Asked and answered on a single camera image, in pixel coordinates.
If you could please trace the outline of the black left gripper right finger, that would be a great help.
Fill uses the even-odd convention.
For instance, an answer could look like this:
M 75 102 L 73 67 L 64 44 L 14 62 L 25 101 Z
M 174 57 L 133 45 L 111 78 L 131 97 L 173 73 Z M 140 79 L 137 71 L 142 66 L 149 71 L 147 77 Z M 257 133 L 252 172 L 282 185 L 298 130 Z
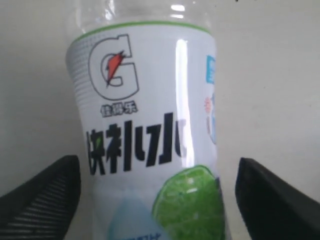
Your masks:
M 320 238 L 319 202 L 252 158 L 239 161 L 235 197 L 253 240 Z

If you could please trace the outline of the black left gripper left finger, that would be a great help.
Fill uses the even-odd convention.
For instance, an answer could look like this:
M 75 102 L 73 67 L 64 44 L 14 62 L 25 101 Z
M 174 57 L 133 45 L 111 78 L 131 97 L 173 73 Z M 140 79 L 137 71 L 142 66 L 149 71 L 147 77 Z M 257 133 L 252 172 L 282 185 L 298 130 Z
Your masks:
M 2 240 L 62 240 L 81 196 L 79 158 L 66 155 L 0 198 Z

